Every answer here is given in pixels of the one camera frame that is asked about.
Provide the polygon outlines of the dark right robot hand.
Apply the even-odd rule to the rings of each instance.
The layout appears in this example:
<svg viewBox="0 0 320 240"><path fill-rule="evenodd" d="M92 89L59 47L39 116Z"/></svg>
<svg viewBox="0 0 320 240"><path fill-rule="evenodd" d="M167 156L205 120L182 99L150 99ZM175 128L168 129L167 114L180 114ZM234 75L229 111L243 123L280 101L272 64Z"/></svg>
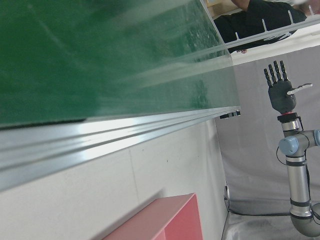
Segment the dark right robot hand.
<svg viewBox="0 0 320 240"><path fill-rule="evenodd" d="M268 85L268 95L271 106L280 114L287 114L292 112L296 107L297 101L295 93L310 88L312 83L305 83L293 88L291 81L288 79L284 62L275 60L273 66L268 65L268 70L264 69L264 75Z"/></svg>

